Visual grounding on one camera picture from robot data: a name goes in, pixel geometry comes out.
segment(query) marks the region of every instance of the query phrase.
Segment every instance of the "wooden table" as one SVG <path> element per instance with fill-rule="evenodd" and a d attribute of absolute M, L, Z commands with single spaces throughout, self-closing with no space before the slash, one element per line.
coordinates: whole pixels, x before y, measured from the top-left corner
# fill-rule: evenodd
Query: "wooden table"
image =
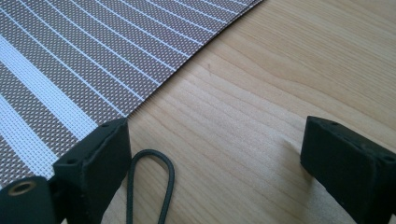
<path fill-rule="evenodd" d="M 176 166 L 167 223 L 353 223 L 300 165 L 308 115 L 396 152 L 396 1 L 268 0 L 130 117 L 132 151 Z M 156 223 L 167 172 L 135 176 L 134 222 Z M 126 183 L 104 223 L 125 223 Z"/>

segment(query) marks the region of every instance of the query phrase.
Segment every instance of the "black elastic cord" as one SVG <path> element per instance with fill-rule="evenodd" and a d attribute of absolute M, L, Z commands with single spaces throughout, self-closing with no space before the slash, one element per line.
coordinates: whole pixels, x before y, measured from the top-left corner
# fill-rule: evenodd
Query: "black elastic cord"
<path fill-rule="evenodd" d="M 134 169 L 136 168 L 137 162 L 145 156 L 155 156 L 158 159 L 165 162 L 169 170 L 168 187 L 166 188 L 165 198 L 163 199 L 163 208 L 161 209 L 160 218 L 158 219 L 159 224 L 165 223 L 166 214 L 168 212 L 169 203 L 172 198 L 173 186 L 175 184 L 175 168 L 172 162 L 161 152 L 153 149 L 141 150 L 132 158 L 131 168 L 128 174 L 128 189 L 127 189 L 127 200 L 126 200 L 126 223 L 132 224 L 133 221 L 133 197 L 134 197 Z"/>

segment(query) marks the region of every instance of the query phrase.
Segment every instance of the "white stripe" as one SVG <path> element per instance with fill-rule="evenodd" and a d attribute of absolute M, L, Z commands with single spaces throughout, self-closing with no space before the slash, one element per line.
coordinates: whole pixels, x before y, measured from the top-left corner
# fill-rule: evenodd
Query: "white stripe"
<path fill-rule="evenodd" d="M 179 32 L 179 31 L 175 30 L 174 28 L 172 28 L 172 27 L 170 27 L 170 26 L 168 26 L 168 25 L 162 23 L 161 21 L 157 21 L 155 18 L 152 18 L 150 15 L 144 13 L 143 11 L 139 10 L 138 8 L 131 6 L 129 3 L 127 3 L 127 2 L 125 2 L 125 1 L 123 1 L 123 0 L 120 0 L 120 1 L 121 1 L 123 4 L 125 4 L 127 7 L 130 7 L 131 9 L 137 11 L 138 13 L 144 15 L 145 17 L 151 19 L 152 21 L 155 21 L 155 22 L 159 23 L 161 26 L 165 27 L 166 29 L 171 30 L 171 31 L 173 31 L 173 32 L 176 33 L 176 34 L 183 36 L 184 38 L 190 40 L 191 42 L 194 42 L 195 44 L 198 44 L 198 45 L 200 45 L 200 46 L 203 45 L 202 42 L 200 42 L 200 41 L 198 41 L 198 40 L 195 40 L 195 39 L 193 39 L 193 38 L 191 38 L 191 37 L 189 37 L 189 36 L 187 36 L 187 35 L 183 35 L 181 32 Z"/>
<path fill-rule="evenodd" d="M 115 105 L 113 105 L 107 98 L 102 95 L 99 91 L 97 91 L 93 86 L 91 86 L 90 83 L 88 83 L 84 78 L 82 78 L 77 72 L 75 72 L 71 67 L 69 67 L 67 64 L 62 62 L 54 53 L 52 53 L 49 49 L 47 49 L 43 44 L 41 44 L 34 36 L 32 36 L 29 32 L 27 32 L 17 21 L 15 21 L 11 16 L 8 15 L 2 8 L 0 8 L 1 11 L 6 14 L 7 17 L 9 17 L 21 30 L 23 30 L 29 37 L 31 37 L 41 48 L 43 48 L 48 54 L 50 54 L 54 59 L 56 59 L 61 65 L 66 67 L 73 75 L 75 75 L 82 83 L 84 83 L 86 86 L 88 86 L 93 92 L 95 92 L 100 98 L 102 98 L 106 103 L 108 103 L 111 107 L 113 107 L 114 110 L 116 110 L 119 114 L 123 115 L 126 117 L 122 111 L 120 111 Z"/>
<path fill-rule="evenodd" d="M 166 9 L 166 8 L 164 8 L 164 7 L 158 6 L 157 4 L 155 4 L 155 3 L 153 3 L 153 2 L 151 2 L 151 1 L 149 1 L 149 0 L 146 0 L 146 2 L 148 2 L 148 3 L 152 4 L 152 5 L 154 5 L 155 7 L 159 8 L 159 9 L 161 9 L 161 10 L 163 10 L 163 11 L 165 11 L 165 12 L 167 12 L 167 13 L 173 15 L 173 16 L 178 17 L 179 19 L 181 19 L 181 20 L 183 20 L 183 21 L 188 22 L 188 23 L 191 24 L 191 25 L 194 25 L 194 26 L 196 26 L 196 27 L 198 27 L 198 28 L 201 28 L 201 29 L 205 30 L 205 31 L 209 32 L 209 33 L 212 34 L 212 35 L 216 33 L 216 32 L 214 32 L 214 31 L 212 31 L 212 30 L 209 30 L 209 29 L 205 28 L 204 26 L 198 25 L 198 24 L 196 24 L 196 23 L 194 23 L 194 22 L 192 22 L 192 21 L 189 21 L 189 20 L 185 19 L 185 18 L 183 18 L 183 17 L 177 15 L 176 13 L 173 13 L 173 12 L 169 11 L 168 9 Z"/>
<path fill-rule="evenodd" d="M 209 4 L 209 5 L 212 6 L 212 7 L 216 7 L 216 8 L 219 8 L 219 9 L 221 9 L 221 10 L 224 10 L 224 11 L 226 11 L 226 12 L 230 12 L 230 13 L 232 13 L 232 14 L 234 14 L 234 15 L 237 15 L 237 14 L 238 14 L 238 13 L 236 13 L 236 12 L 234 12 L 234 11 L 231 11 L 231 10 L 228 9 L 228 8 L 218 6 L 218 5 L 214 4 L 214 3 L 208 2 L 208 1 L 206 1 L 206 0 L 201 0 L 201 1 L 203 1 L 203 2 L 205 2 L 205 3 L 207 3 L 207 4 Z"/>
<path fill-rule="evenodd" d="M 47 27 L 51 29 L 53 33 L 58 35 L 62 40 L 64 40 L 67 44 L 69 44 L 71 47 L 76 49 L 80 54 L 84 55 L 84 57 L 88 58 L 92 63 L 94 63 L 96 66 L 98 66 L 100 69 L 102 69 L 104 72 L 106 72 L 110 77 L 112 77 L 114 80 L 116 80 L 121 86 L 125 89 L 127 89 L 129 92 L 131 92 L 135 97 L 137 97 L 139 100 L 144 101 L 143 97 L 141 97 L 137 92 L 129 88 L 127 85 L 125 85 L 121 80 L 119 80 L 116 76 L 111 74 L 109 71 L 107 71 L 101 64 L 97 63 L 93 58 L 91 58 L 89 55 L 87 55 L 84 51 L 76 47 L 73 43 L 71 43 L 68 39 L 63 37 L 61 34 L 59 34 L 55 29 L 53 29 L 49 24 L 47 24 L 44 20 L 42 20 L 37 14 L 33 12 L 28 6 L 24 5 L 33 15 L 35 15 L 41 22 L 43 22 Z"/>
<path fill-rule="evenodd" d="M 235 0 L 228 0 L 228 1 L 235 2 L 236 4 L 242 5 L 244 7 L 248 7 L 248 4 L 241 3 L 241 2 L 238 2 L 238 1 L 235 1 Z"/>
<path fill-rule="evenodd" d="M 223 21 L 223 20 L 221 20 L 221 19 L 219 19 L 219 18 L 216 18 L 216 17 L 213 17 L 213 16 L 211 16 L 211 15 L 208 15 L 208 14 L 204 13 L 203 11 L 200 11 L 200 10 L 198 10 L 198 9 L 196 9 L 196 8 L 190 7 L 190 6 L 187 5 L 187 4 L 181 3 L 181 2 L 179 2 L 179 1 L 177 1 L 177 0 L 174 0 L 174 1 L 177 2 L 177 3 L 179 3 L 179 4 L 181 4 L 183 7 L 186 7 L 186 8 L 189 8 L 189 9 L 195 11 L 195 12 L 198 12 L 199 14 L 201 14 L 201 15 L 203 15 L 203 16 L 206 16 L 206 17 L 208 17 L 208 18 L 210 18 L 210 19 L 212 19 L 212 20 L 214 20 L 214 21 L 219 21 L 219 22 L 221 22 L 221 23 L 227 24 L 226 21 Z"/>
<path fill-rule="evenodd" d="M 185 52 L 176 49 L 175 47 L 169 45 L 168 43 L 164 42 L 163 40 L 161 40 L 160 38 L 158 38 L 155 35 L 152 35 L 151 33 L 147 32 L 146 30 L 142 29 L 141 27 L 135 25 L 133 22 L 130 22 L 128 20 L 126 20 L 125 18 L 123 18 L 121 15 L 119 15 L 117 12 L 113 11 L 111 8 L 105 6 L 103 3 L 95 0 L 99 5 L 101 5 L 102 7 L 104 7 L 105 9 L 107 9 L 108 11 L 110 11 L 111 13 L 113 13 L 114 15 L 116 15 L 118 18 L 122 19 L 123 21 L 128 22 L 128 24 L 132 25 L 134 28 L 138 29 L 139 31 L 145 33 L 146 35 L 149 35 L 150 37 L 154 38 L 155 40 L 157 40 L 158 42 L 164 44 L 166 47 L 168 47 L 169 49 L 172 49 L 173 51 L 183 55 L 186 58 L 190 58 L 191 55 L 186 54 Z M 84 9 L 82 9 L 79 5 L 77 5 L 75 3 L 76 6 L 78 6 L 81 10 L 83 10 L 85 13 L 87 13 L 88 15 L 90 15 L 93 19 L 95 19 L 96 21 L 98 21 L 99 23 L 101 23 L 102 25 L 104 25 L 101 21 L 97 20 L 94 16 L 92 16 L 89 12 L 85 11 Z M 129 39 L 127 39 L 126 37 L 124 37 L 123 35 L 120 35 L 119 33 L 117 33 L 116 31 L 114 31 L 113 29 L 111 29 L 110 27 L 108 27 L 107 25 L 104 25 L 107 29 L 113 31 L 114 33 L 116 33 L 117 35 L 119 35 L 120 37 L 122 37 L 123 39 L 125 39 L 126 41 L 130 42 L 131 44 L 134 44 L 134 42 L 130 41 Z M 163 63 L 163 61 L 161 61 L 160 59 L 157 59 L 155 56 L 151 55 L 150 53 L 147 52 L 148 55 L 150 55 L 151 57 L 155 58 L 156 60 L 159 60 L 159 62 Z M 168 66 L 169 68 L 173 68 L 170 65 L 168 65 L 167 63 L 163 63 L 164 65 Z"/>
<path fill-rule="evenodd" d="M 35 175 L 46 178 L 53 176 L 51 166 L 58 158 L 2 95 L 0 95 L 0 134 Z"/>
<path fill-rule="evenodd" d="M 97 124 L 0 35 L 0 61 L 78 139 Z"/>
<path fill-rule="evenodd" d="M 144 71 L 142 71 L 141 69 L 139 69 L 137 66 L 135 66 L 134 64 L 130 63 L 128 60 L 126 60 L 125 58 L 123 58 L 122 56 L 120 56 L 116 51 L 114 51 L 113 49 L 109 48 L 106 44 L 102 43 L 100 40 L 96 39 L 95 37 L 93 37 L 92 35 L 90 35 L 89 33 L 87 33 L 84 29 L 82 29 L 81 27 L 79 27 L 77 24 L 75 24 L 73 21 L 71 21 L 67 16 L 65 16 L 58 8 L 56 8 L 52 3 L 50 3 L 48 0 L 46 0 L 46 2 L 53 8 L 55 9 L 59 14 L 61 14 L 65 19 L 67 19 L 70 23 L 72 23 L 73 25 L 75 25 L 80 31 L 82 31 L 85 35 L 89 36 L 90 38 L 92 38 L 93 40 L 95 40 L 96 42 L 98 42 L 100 45 L 102 45 L 105 49 L 109 50 L 110 52 L 112 52 L 113 54 L 115 54 L 117 57 L 119 57 L 120 59 L 122 59 L 123 61 L 125 61 L 126 63 L 128 63 L 130 66 L 132 66 L 132 68 L 134 68 L 136 71 L 138 71 L 139 73 L 141 73 L 143 76 L 147 77 L 148 79 L 150 79 L 152 82 L 154 82 L 157 86 L 160 86 L 161 84 L 155 80 L 154 78 L 152 78 L 150 75 L 146 74 Z"/>

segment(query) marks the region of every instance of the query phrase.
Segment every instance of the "light wood surface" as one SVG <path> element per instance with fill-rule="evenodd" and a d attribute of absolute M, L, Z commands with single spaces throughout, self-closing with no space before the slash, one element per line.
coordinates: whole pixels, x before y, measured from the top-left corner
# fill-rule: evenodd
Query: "light wood surface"
<path fill-rule="evenodd" d="M 167 223 L 353 223 L 300 165 L 305 119 L 396 152 L 396 1 L 268 0 L 130 117 L 132 151 L 176 166 Z M 157 223 L 167 172 L 135 174 L 134 223 Z M 104 223 L 125 223 L 126 183 Z"/>

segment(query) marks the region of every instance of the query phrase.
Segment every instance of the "gray and white striped fabric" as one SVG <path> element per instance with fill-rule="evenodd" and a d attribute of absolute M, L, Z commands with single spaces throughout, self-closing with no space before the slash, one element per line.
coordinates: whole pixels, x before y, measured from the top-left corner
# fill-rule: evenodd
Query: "gray and white striped fabric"
<path fill-rule="evenodd" d="M 3 0 L 0 188 L 128 116 L 261 0 Z"/>

